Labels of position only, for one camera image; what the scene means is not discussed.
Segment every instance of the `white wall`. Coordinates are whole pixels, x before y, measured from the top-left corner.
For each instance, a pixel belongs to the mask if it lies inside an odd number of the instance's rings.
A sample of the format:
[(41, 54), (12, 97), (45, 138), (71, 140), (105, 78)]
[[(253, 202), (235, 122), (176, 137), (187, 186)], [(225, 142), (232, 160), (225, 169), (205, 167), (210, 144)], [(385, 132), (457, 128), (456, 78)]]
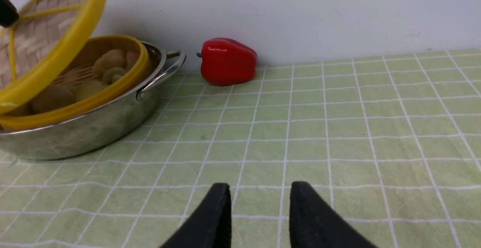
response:
[(481, 0), (107, 0), (95, 34), (108, 33), (183, 49), (190, 69), (218, 36), (251, 46), (261, 64), (479, 48)]

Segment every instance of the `white grid line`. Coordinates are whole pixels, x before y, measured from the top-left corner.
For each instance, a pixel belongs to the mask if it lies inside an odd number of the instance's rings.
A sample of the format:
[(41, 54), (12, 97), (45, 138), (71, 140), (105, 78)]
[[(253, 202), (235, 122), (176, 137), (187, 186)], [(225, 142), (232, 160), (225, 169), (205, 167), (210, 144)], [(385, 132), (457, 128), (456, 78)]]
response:
[[(475, 159), (481, 159), (481, 158), (460, 158), (460, 157), (435, 157), (435, 158), (426, 158), (427, 160), (459, 160), (459, 161), (470, 161), (470, 160), (475, 160)], [(374, 161), (373, 159), (336, 159), (336, 158), (331, 158), (331, 161), (359, 161), (359, 162), (372, 162)], [(413, 158), (413, 159), (382, 159), (378, 160), (378, 162), (413, 162), (413, 161), (423, 161), (424, 159), (419, 158)], [(306, 160), (287, 160), (287, 162), (327, 162), (327, 159), (306, 159)], [(206, 161), (206, 164), (209, 163), (282, 163), (284, 162), (283, 160), (234, 160), (234, 161)], [(125, 161), (120, 161), (120, 160), (106, 160), (106, 161), (101, 161), (101, 162), (79, 162), (79, 163), (69, 163), (68, 165), (91, 165), (91, 164), (103, 164), (103, 163), (123, 163), (123, 164), (134, 164), (134, 165), (146, 165), (146, 164), (189, 164), (189, 163), (202, 163), (202, 161), (169, 161), (169, 162), (163, 162), (163, 161), (149, 161), (149, 162), (125, 162)], [(37, 164), (37, 166), (57, 166), (60, 165), (60, 163), (51, 163), (51, 164)], [(69, 183), (69, 184), (54, 184), (54, 185), (46, 185), (46, 187), (55, 187), (55, 186), (69, 186), (69, 185), (74, 185), (75, 183)], [(0, 187), (31, 187), (31, 186), (36, 186), (36, 185), (11, 185), (11, 184), (0, 184)]]
[[(450, 83), (462, 83), (462, 82), (466, 82), (466, 81), (448, 81), (448, 82), (433, 82), (434, 84), (450, 84)], [(428, 82), (421, 82), (421, 83), (410, 83), (410, 84), (398, 84), (398, 85), (405, 85), (405, 86), (412, 86), (412, 85), (430, 85)], [(380, 87), (380, 86), (392, 86), (392, 84), (374, 84), (374, 85), (364, 85), (364, 86), (359, 86), (360, 88), (368, 88), (368, 87), (372, 87), (372, 88), (377, 88), (377, 87)], [(319, 91), (323, 91), (323, 90), (344, 90), (344, 89), (357, 89), (357, 87), (355, 86), (346, 86), (346, 87), (331, 87), (331, 88), (314, 88), (314, 89), (302, 89), (302, 90), (292, 90), (292, 92), (319, 92)], [(266, 91), (266, 92), (260, 92), (261, 94), (274, 94), (274, 93), (290, 93), (291, 91), (289, 90), (276, 90), (276, 91)], [(242, 95), (254, 95), (254, 94), (258, 94), (259, 92), (244, 92), (244, 93), (232, 93), (231, 95), (232, 96), (242, 96)], [(183, 99), (183, 98), (195, 98), (195, 97), (198, 97), (199, 94), (194, 94), (194, 95), (186, 95), (186, 96), (172, 96), (174, 99)], [(229, 96), (229, 94), (210, 94), (210, 95), (203, 95), (204, 97), (206, 96), (211, 96), (211, 97), (227, 97)], [(459, 97), (443, 97), (443, 99), (454, 99), (454, 98), (472, 98), (472, 97), (477, 97), (477, 95), (467, 95), (467, 96), (459, 96)], [(425, 99), (433, 99), (433, 98), (404, 98), (404, 99), (411, 99), (411, 100), (419, 100), (419, 99), (422, 99), (422, 100), (425, 100)], [(281, 105), (287, 105), (287, 104), (275, 104), (275, 105), (261, 105), (261, 107), (264, 107), (264, 106), (281, 106)], [(236, 108), (237, 106), (229, 106), (227, 108)], [(198, 108), (197, 110), (210, 110), (212, 108)], [(191, 108), (187, 108), (187, 109), (168, 109), (168, 111), (176, 111), (176, 110), (191, 110)]]
[[(447, 114), (439, 114), (439, 115), (410, 115), (410, 118), (438, 118), (438, 117), (447, 117)], [(481, 116), (481, 114), (453, 114), (452, 116)], [(405, 118), (405, 116), (368, 116), (368, 119), (375, 119), (375, 118)], [(303, 122), (303, 121), (342, 121), (345, 119), (364, 119), (361, 116), (350, 116), (347, 118), (304, 118), (304, 119), (292, 119), (292, 120), (285, 120), (285, 121), (254, 121), (254, 123), (288, 123), (288, 122)], [(220, 124), (251, 124), (252, 122), (249, 121), (242, 121), (242, 122), (220, 122)], [(195, 123), (195, 122), (188, 122), (188, 125), (217, 125), (217, 123), (213, 122), (206, 122), (206, 123)], [(156, 124), (156, 127), (163, 127), (163, 126), (179, 126), (182, 125), (181, 123), (168, 123), (168, 124)], [(143, 127), (151, 127), (152, 125), (143, 125)]]
[[(468, 95), (468, 96), (450, 96), (450, 97), (442, 97), (442, 99), (444, 100), (448, 100), (448, 99), (468, 99), (468, 98), (479, 98), (478, 95)], [(402, 98), (403, 101), (423, 101), (423, 100), (438, 100), (437, 98), (435, 97), (427, 97), (427, 98)], [(364, 103), (378, 103), (378, 102), (394, 102), (394, 101), (398, 101), (398, 99), (385, 99), (385, 100), (369, 100), (369, 101), (364, 101)], [(321, 102), (321, 103), (302, 103), (302, 104), (292, 104), (292, 106), (303, 106), (303, 105), (323, 105), (323, 104), (348, 104), (348, 103), (359, 103), (359, 101), (344, 101), (344, 102)], [(276, 107), (276, 106), (286, 106), (288, 104), (275, 104), (275, 105), (259, 105), (258, 107)], [(228, 106), (227, 109), (239, 109), (239, 108), (254, 108), (255, 106)], [(210, 107), (210, 108), (196, 108), (196, 110), (215, 110), (215, 109), (218, 109), (218, 110), (222, 110), (223, 107)], [(192, 108), (186, 108), (186, 109), (168, 109), (168, 108), (165, 108), (163, 109), (164, 111), (171, 111), (171, 112), (175, 112), (175, 111), (191, 111)]]
[[(421, 65), (421, 62), (419, 60), (417, 60), (417, 63), (418, 65), (421, 67), (421, 70), (423, 70), (423, 73), (424, 73), (424, 76), (426, 76), (426, 78), (428, 79), (428, 82), (431, 82), (431, 79), (428, 77), (427, 73), (424, 71), (422, 65)], [(394, 86), (395, 88), (395, 91), (396, 91), (396, 94), (397, 96), (400, 98), (401, 96), (399, 95), (399, 92), (397, 90), (397, 87), (396, 85), (394, 84), (394, 80), (392, 79), (392, 76), (389, 75), (390, 79), (391, 79), (391, 82), (392, 82), (392, 85)], [(436, 88), (434, 87), (434, 85), (431, 85), (431, 87), (433, 88), (433, 90), (435, 91), (435, 94), (439, 97), (438, 95), (438, 92), (436, 91)], [(402, 111), (404, 112), (404, 115), (406, 117), (406, 121), (407, 121), (407, 124), (409, 126), (409, 129), (411, 130), (411, 133), (412, 135), (414, 135), (414, 141), (416, 142), (416, 145), (417, 145), (417, 148), (419, 149), (419, 152), (421, 154), (421, 157), (424, 159), (424, 166), (426, 166), (426, 170), (428, 171), (428, 175), (429, 175), (429, 179), (431, 180), (431, 183), (433, 185), (433, 188), (434, 190), (436, 191), (436, 196), (438, 197), (438, 200), (439, 200), (439, 203), (441, 204), (441, 207), (443, 208), (443, 211), (446, 215), (446, 219), (448, 220), (448, 223), (449, 223), (449, 226), (451, 228), (451, 233), (452, 233), (452, 237), (454, 238), (455, 240), (455, 243), (457, 245), (458, 248), (461, 247), (461, 243), (459, 242), (459, 239), (457, 237), (457, 233), (456, 233), (456, 229), (454, 228), (454, 225), (452, 224), (451, 222), (451, 217), (449, 215), (449, 212), (447, 210), (447, 207), (445, 205), (445, 202), (443, 200), (443, 197), (439, 191), (439, 188), (436, 184), (436, 181), (434, 180), (434, 177), (433, 177), (433, 173), (431, 172), (431, 167), (429, 167), (429, 164), (428, 164), (428, 161), (426, 159), (426, 156), (424, 155), (424, 150), (421, 146), (421, 143), (419, 142), (419, 139), (418, 139), (418, 136), (416, 135), (416, 133), (414, 132), (414, 127), (411, 123), (411, 119), (409, 117), (409, 115), (407, 114), (407, 111), (406, 111), (406, 108), (404, 107), (404, 103), (402, 102), (402, 100), (400, 99), (399, 100), (399, 103), (401, 105), (401, 108), (402, 108)]]
[[(321, 65), (322, 69), (322, 85), (323, 85), (323, 100), (324, 102), (327, 101), (326, 99), (326, 89), (324, 86), (326, 85), (325, 77), (324, 77), (324, 62)], [(326, 129), (326, 154), (328, 160), (328, 174), (329, 174), (329, 198), (330, 198), (330, 207), (334, 208), (334, 189), (333, 189), (333, 182), (332, 182), (332, 170), (331, 170), (331, 157), (330, 157), (330, 145), (329, 145), (329, 126), (328, 126), (328, 107), (323, 106), (324, 108), (324, 126)]]
[[(94, 212), (88, 212), (85, 210), (81, 209), (68, 209), (68, 210), (61, 210), (59, 212), (24, 212), (24, 214), (31, 214), (31, 215), (52, 215), (56, 213), (66, 213), (66, 212), (80, 212), (83, 214), (87, 215), (94, 215)], [(16, 214), (19, 212), (0, 212), (0, 214)], [(119, 218), (130, 218), (130, 217), (141, 217), (141, 218), (185, 218), (187, 219), (189, 216), (188, 215), (182, 215), (182, 214), (130, 214), (130, 213), (100, 213), (98, 216), (103, 216), (103, 217), (119, 217)], [(233, 218), (245, 218), (245, 219), (274, 219), (274, 220), (279, 220), (279, 216), (268, 216), (268, 215), (232, 215)], [(280, 219), (288, 219), (289, 216), (281, 216)], [(355, 218), (343, 218), (346, 221), (355, 219)], [(360, 222), (366, 222), (366, 221), (385, 221), (388, 222), (389, 219), (357, 219)], [(443, 221), (443, 222), (448, 222), (447, 219), (404, 219), (404, 218), (392, 218), (392, 221), (423, 221), (423, 222), (429, 222), (429, 221)], [(452, 219), (453, 222), (472, 222), (472, 223), (477, 223), (481, 224), (481, 220), (477, 219)]]
[(58, 172), (58, 170), (62, 167), (62, 165), (58, 166), (57, 169), (55, 169), (55, 171), (52, 173), (52, 175), (43, 183), (43, 186), (41, 188), (39, 188), (32, 196), (32, 198), (27, 202), (27, 204), (22, 208), (22, 211), (20, 211), (17, 216), (10, 222), (10, 224), (7, 226), (7, 228), (5, 228), (5, 230), (0, 234), (0, 238), (3, 237), (3, 235), (5, 235), (9, 229), (12, 227), (13, 224), (15, 224), (15, 222), (17, 221), (17, 219), (20, 217), (20, 215), (25, 212), (25, 210), (30, 206), (30, 204), (33, 202), (33, 200), (35, 199), (36, 195), (38, 195), (38, 193), (40, 193), (41, 190), (43, 190), (43, 188), (45, 187), (45, 185), (47, 185), (48, 181), (50, 181), (51, 178), (53, 178), (53, 176)]
[(292, 65), (292, 74), (290, 79), (290, 95), (289, 95), (289, 107), (287, 108), (287, 126), (286, 126), (286, 142), (284, 144), (284, 162), (282, 165), (282, 189), (280, 190), (280, 203), (279, 203), (279, 221), (277, 225), (277, 248), (280, 248), (280, 240), (282, 234), (282, 217), (284, 212), (284, 196), (286, 184), (286, 169), (287, 169), (287, 148), (289, 147), (289, 126), (290, 126), (290, 109), (292, 105), (292, 88), (294, 86), (294, 64)]
[[(103, 153), (105, 152), (105, 149), (104, 148), (99, 154), (98, 154), (98, 157), (96, 159), (96, 162), (98, 162), (98, 160), (100, 160), (100, 158), (102, 157)], [(52, 216), (52, 218), (50, 219), (50, 221), (48, 221), (48, 224), (47, 226), (45, 226), (45, 228), (43, 229), (42, 233), (40, 234), (40, 236), (38, 236), (38, 238), (36, 239), (35, 243), (38, 243), (38, 241), (43, 237), (43, 235), (47, 232), (48, 228), (50, 227), (50, 225), (52, 224), (53, 220), (55, 219), (55, 217), (57, 217), (57, 214), (60, 212), (60, 210), (62, 210), (62, 208), (65, 206), (65, 204), (67, 203), (67, 201), (69, 200), (69, 198), (71, 197), (72, 194), (74, 194), (74, 191), (77, 189), (77, 187), (80, 185), (80, 183), (82, 182), (83, 179), (85, 179), (86, 176), (88, 176), (88, 174), (92, 171), (92, 169), (94, 168), (94, 166), (97, 164), (96, 162), (93, 162), (92, 165), (90, 166), (90, 168), (87, 170), (87, 172), (82, 176), (81, 180), (77, 183), (74, 183), (74, 188), (72, 189), (72, 191), (70, 191), (70, 193), (67, 195), (67, 197), (65, 198), (65, 200), (62, 202), (62, 204), (60, 205), (58, 211), (56, 214), (54, 214)]]
[[(355, 74), (354, 78), (356, 80), (356, 85), (359, 86), (359, 81), (358, 81), (357, 76), (356, 76), (356, 68), (354, 66), (354, 61), (352, 61), (352, 69), (354, 70), (354, 74)], [(373, 156), (373, 159), (374, 159), (374, 166), (376, 167), (376, 172), (378, 173), (379, 183), (381, 185), (381, 193), (383, 195), (384, 206), (386, 207), (386, 213), (387, 213), (387, 216), (388, 216), (389, 228), (390, 228), (390, 232), (391, 232), (391, 236), (392, 236), (392, 241), (394, 243), (394, 247), (398, 248), (397, 237), (396, 237), (396, 234), (395, 234), (394, 225), (393, 225), (392, 220), (391, 220), (391, 213), (390, 213), (388, 198), (387, 198), (387, 195), (386, 195), (386, 191), (384, 189), (383, 177), (381, 176), (381, 170), (379, 169), (378, 159), (377, 159), (377, 156), (376, 156), (376, 150), (374, 148), (374, 143), (373, 143), (372, 137), (371, 137), (371, 129), (369, 128), (369, 121), (368, 121), (368, 118), (367, 118), (367, 115), (366, 115), (366, 109), (364, 108), (364, 103), (363, 103), (363, 99), (362, 99), (362, 95), (361, 95), (361, 88), (358, 88), (358, 92), (359, 92), (359, 101), (361, 102), (361, 107), (362, 107), (362, 111), (363, 111), (363, 114), (364, 114), (364, 123), (366, 125), (366, 130), (368, 132), (369, 144), (371, 145), (371, 152), (372, 152), (372, 156)]]
[[(232, 85), (232, 86), (230, 87), (229, 96), (227, 96), (227, 99), (225, 100), (224, 109), (222, 109), (222, 112), (220, 113), (219, 121), (218, 121), (217, 126), (215, 127), (215, 131), (214, 131), (214, 133), (213, 133), (213, 135), (212, 135), (212, 141), (209, 143), (209, 147), (207, 148), (207, 152), (206, 152), (206, 155), (204, 156), (204, 160), (203, 160), (203, 162), (202, 162), (202, 164), (201, 164), (201, 168), (199, 169), (199, 173), (197, 174), (197, 177), (195, 178), (194, 187), (192, 188), (191, 195), (189, 196), (189, 200), (187, 200), (187, 205), (185, 206), (184, 216), (187, 216), (187, 212), (189, 211), (189, 207), (190, 207), (190, 205), (191, 205), (192, 198), (194, 197), (195, 188), (196, 188), (197, 185), (199, 184), (199, 179), (201, 178), (202, 171), (203, 171), (203, 169), (204, 169), (204, 166), (206, 165), (207, 158), (209, 157), (210, 150), (211, 150), (211, 148), (212, 148), (213, 142), (214, 142), (214, 140), (215, 140), (215, 137), (216, 137), (216, 135), (217, 135), (217, 132), (218, 132), (219, 127), (220, 127), (220, 124), (221, 124), (222, 116), (224, 115), (225, 108), (227, 107), (227, 103), (229, 102), (229, 99), (230, 99), (230, 94), (232, 94), (232, 91), (233, 91), (233, 90), (234, 90), (234, 86)], [(184, 221), (185, 221), (185, 218), (180, 219), (179, 225), (178, 225), (177, 227), (180, 228), (180, 226), (182, 226), (182, 224), (184, 223)]]
[[(263, 69), (263, 74), (262, 74), (262, 81), (261, 81), (261, 89), (262, 89), (262, 85), (264, 83), (264, 78), (266, 77), (266, 67), (264, 67)], [(251, 141), (251, 135), (252, 135), (252, 130), (254, 129), (254, 121), (256, 120), (256, 115), (257, 115), (257, 108), (259, 106), (259, 101), (261, 99), (261, 93), (259, 92), (259, 94), (257, 95), (257, 102), (256, 102), (256, 107), (254, 108), (254, 115), (252, 116), (252, 124), (251, 124), (251, 128), (249, 130), (249, 136), (247, 137), (247, 142), (245, 144), (245, 149), (244, 149), (244, 157), (242, 158), (242, 164), (240, 166), (240, 172), (239, 172), (239, 177), (237, 178), (237, 188), (234, 192), (234, 196), (232, 197), (232, 210), (234, 210), (234, 206), (237, 202), (237, 196), (239, 194), (239, 186), (241, 184), (241, 179), (242, 179), (242, 173), (244, 172), (244, 167), (245, 167), (245, 163), (246, 163), (246, 160), (247, 160), (247, 151), (249, 150), (249, 142)]]
[[(95, 184), (104, 188), (113, 188), (113, 186), (105, 185), (102, 183), (94, 183), (94, 182), (89, 182), (89, 183), (79, 183), (79, 186), (81, 185), (88, 185), (88, 184)], [(74, 184), (60, 184), (56, 185), (53, 187), (70, 187), (74, 186)], [(117, 186), (115, 188), (119, 189), (148, 189), (148, 188), (153, 188), (153, 189), (185, 189), (185, 188), (209, 188), (211, 187), (211, 184), (200, 184), (200, 185), (160, 185), (160, 186)], [(329, 185), (322, 185), (322, 184), (311, 184), (312, 187), (314, 188), (330, 188)], [(19, 188), (41, 188), (42, 185), (23, 185), (19, 186)], [(337, 185), (332, 185), (334, 189), (362, 189), (362, 188), (381, 188), (380, 184), (363, 184), (363, 185), (356, 185), (356, 186), (337, 186)], [(399, 190), (426, 190), (426, 189), (434, 189), (433, 186), (393, 186), (393, 185), (383, 185), (385, 188), (390, 188), (390, 189), (399, 189)], [(240, 186), (231, 186), (231, 188), (239, 188), (239, 189), (247, 189), (247, 188), (259, 188), (259, 189), (281, 189), (281, 188), (290, 188), (289, 185), (287, 186), (273, 186), (273, 185), (240, 185)], [(479, 185), (470, 185), (470, 186), (438, 186), (438, 189), (440, 190), (458, 190), (458, 191), (464, 191), (464, 190), (476, 190), (476, 189), (481, 189), (481, 184)], [(3, 211), (0, 210), (0, 213), (18, 213), (22, 211)]]
[[(452, 63), (455, 65), (456, 69), (463, 75), (464, 79), (466, 80), (466, 82), (472, 87), (472, 89), (476, 92), (476, 94), (478, 94), (479, 97), (481, 97), (481, 93), (478, 91), (478, 89), (476, 87), (474, 87), (473, 83), (471, 82), (471, 80), (469, 80), (469, 78), (466, 76), (466, 74), (462, 71), (461, 68), (459, 68), (459, 66), (457, 65), (456, 61), (452, 58), (452, 56), (450, 55), (450, 53), (448, 51), (446, 51), (446, 53), (448, 54), (448, 57), (449, 59), (452, 61)], [(455, 125), (455, 127), (457, 127), (458, 129), (458, 133), (462, 136), (463, 138), (463, 142), (464, 144), (466, 145), (468, 151), (469, 151), (469, 154), (471, 154), (471, 157), (473, 158), (476, 158), (476, 155), (474, 154), (474, 152), (472, 151), (471, 147), (469, 146), (469, 144), (467, 143), (466, 139), (464, 138), (464, 136), (462, 135), (462, 132), (461, 132), (461, 129), (459, 129), (459, 127), (457, 126), (457, 124), (455, 123), (454, 121), (454, 118), (452, 118), (452, 116), (455, 116), (454, 114), (450, 114), (447, 110), (447, 107), (445, 107), (445, 110), (446, 112), (451, 116), (451, 121), (452, 123)], [(481, 164), (479, 164), (479, 161), (475, 159), (475, 163), (476, 163), (476, 166), (478, 166), (478, 169), (481, 171)]]
[[(472, 66), (472, 67), (462, 67), (465, 69), (470, 69), (470, 68), (481, 68), (481, 66)], [(430, 68), (428, 71), (443, 71), (443, 70), (456, 70), (456, 68)], [(412, 72), (421, 72), (421, 70), (393, 70), (391, 73), (412, 73)], [(372, 74), (386, 74), (387, 71), (379, 71), (379, 72), (358, 72), (358, 75), (372, 75)], [(326, 75), (326, 77), (352, 77), (354, 76), (354, 73), (349, 73), (349, 74), (333, 74), (333, 75)], [(303, 79), (321, 79), (322, 76), (310, 76), (310, 77), (294, 77), (294, 80), (303, 80)], [(288, 81), (289, 78), (285, 79), (266, 79), (266, 82), (271, 82), (271, 81)], [(261, 80), (251, 80), (251, 82), (260, 82)], [(184, 83), (183, 85), (204, 85), (205, 83)], [(179, 85), (179, 83), (172, 83), (172, 84), (165, 84), (168, 86), (175, 86)], [(258, 92), (240, 92), (240, 93), (234, 93), (234, 95), (240, 95), (240, 94), (256, 94)], [(206, 94), (205, 96), (217, 96), (217, 95), (225, 95), (224, 93), (218, 93), (218, 94)], [(183, 95), (183, 96), (176, 96), (176, 97), (189, 97), (189, 96), (194, 96), (194, 95)]]
[[(13, 164), (13, 162), (10, 162), (10, 161), (7, 161), (7, 162), (3, 162), (3, 161), (2, 161), (1, 163)], [(33, 161), (33, 162), (29, 163), (29, 164), (26, 164), (27, 167), (22, 171), (22, 173), (20, 173), (20, 174), (17, 176), (17, 178), (15, 178), (14, 181), (12, 181), (12, 183), (7, 186), (7, 188), (6, 188), (5, 190), (0, 191), (0, 197), (1, 197), (1, 196), (3, 195), (3, 193), (5, 193), (10, 187), (12, 187), (12, 186), (15, 184), (15, 182), (17, 182), (17, 180), (19, 180), (19, 179), (23, 176), (23, 174), (25, 174), (25, 172), (26, 172), (33, 164), (35, 164), (35, 161)]]
[[(207, 88), (207, 84), (204, 86), (204, 89), (202, 90), (201, 94), (200, 94), (199, 97), (197, 98), (197, 101), (195, 102), (194, 108), (192, 108), (192, 111), (190, 112), (189, 116), (188, 116), (187, 119), (186, 119), (186, 123), (182, 126), (182, 129), (180, 130), (180, 133), (179, 133), (179, 135), (178, 135), (178, 137), (177, 137), (177, 141), (176, 141), (176, 143), (174, 144), (174, 146), (172, 147), (172, 150), (170, 151), (169, 156), (168, 156), (167, 159), (165, 160), (166, 163), (165, 163), (165, 164), (162, 166), (162, 168), (160, 169), (160, 172), (159, 172), (159, 174), (158, 174), (158, 176), (157, 176), (157, 179), (156, 179), (155, 182), (154, 182), (154, 185), (152, 186), (151, 190), (149, 191), (149, 194), (147, 195), (146, 199), (144, 200), (144, 203), (142, 204), (141, 209), (139, 210), (139, 215), (142, 214), (144, 208), (146, 207), (147, 202), (149, 201), (149, 199), (150, 199), (150, 197), (151, 197), (151, 195), (152, 195), (152, 193), (153, 193), (153, 191), (154, 191), (154, 187), (159, 183), (160, 178), (161, 178), (161, 176), (162, 176), (162, 173), (163, 173), (163, 171), (165, 170), (165, 167), (167, 166), (167, 162), (170, 161), (170, 158), (172, 157), (172, 154), (174, 153), (174, 151), (175, 151), (175, 149), (176, 149), (176, 147), (177, 147), (177, 145), (178, 145), (178, 143), (179, 143), (179, 141), (180, 141), (180, 137), (182, 137), (182, 134), (184, 133), (185, 127), (187, 126), (187, 122), (191, 119), (192, 115), (194, 114), (194, 110), (195, 110), (195, 108), (197, 107), (197, 104), (199, 104), (199, 101), (201, 100), (202, 94), (204, 93), (204, 91), (206, 90), (206, 88)], [(137, 222), (139, 221), (139, 217), (140, 217), (140, 216), (137, 216), (137, 217), (135, 218), (134, 223), (132, 224), (131, 228), (129, 229), (129, 233), (127, 234), (127, 237), (126, 237), (124, 243), (122, 244), (122, 248), (124, 248), (125, 245), (127, 245), (127, 243), (129, 242), (130, 236), (131, 236), (132, 232), (134, 231), (135, 226), (137, 225)]]

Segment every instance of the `red bell pepper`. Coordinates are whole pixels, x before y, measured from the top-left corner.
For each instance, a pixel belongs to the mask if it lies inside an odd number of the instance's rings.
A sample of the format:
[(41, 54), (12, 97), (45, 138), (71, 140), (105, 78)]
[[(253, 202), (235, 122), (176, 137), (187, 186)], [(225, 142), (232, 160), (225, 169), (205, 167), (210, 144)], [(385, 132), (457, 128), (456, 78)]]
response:
[(197, 56), (202, 58), (202, 77), (213, 85), (248, 82), (256, 74), (257, 53), (233, 39), (210, 39)]

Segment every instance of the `black handle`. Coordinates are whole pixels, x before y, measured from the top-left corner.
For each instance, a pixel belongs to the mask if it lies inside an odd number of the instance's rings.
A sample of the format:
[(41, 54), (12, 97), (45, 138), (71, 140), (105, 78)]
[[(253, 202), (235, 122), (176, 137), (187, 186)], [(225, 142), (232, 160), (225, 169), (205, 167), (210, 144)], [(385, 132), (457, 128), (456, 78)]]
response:
[(18, 13), (10, 0), (0, 0), (0, 25), (9, 27), (18, 20)]

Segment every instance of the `metal handle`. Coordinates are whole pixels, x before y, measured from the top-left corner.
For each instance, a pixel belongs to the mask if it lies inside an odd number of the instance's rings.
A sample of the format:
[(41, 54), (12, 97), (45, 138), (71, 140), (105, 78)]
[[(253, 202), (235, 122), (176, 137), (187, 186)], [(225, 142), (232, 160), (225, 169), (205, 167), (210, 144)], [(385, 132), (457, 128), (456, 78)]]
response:
[(143, 100), (143, 94), (144, 92), (146, 92), (147, 90), (155, 87), (156, 85), (160, 84), (161, 82), (167, 80), (169, 77), (171, 77), (176, 71), (178, 71), (178, 69), (185, 63), (185, 60), (186, 60), (186, 56), (185, 56), (185, 53), (183, 51), (171, 51), (169, 53), (167, 53), (167, 59), (170, 59), (170, 58), (174, 58), (174, 57), (178, 57), (177, 61), (175, 63), (173, 63), (172, 66), (170, 66), (169, 68), (167, 68), (167, 70), (165, 70), (163, 73), (161, 73), (160, 75), (157, 75), (155, 76), (152, 80), (150, 80), (150, 82), (148, 82), (146, 85), (144, 85), (143, 87), (141, 87), (139, 90), (137, 90), (137, 96), (136, 96), (136, 99), (138, 101), (142, 101)]

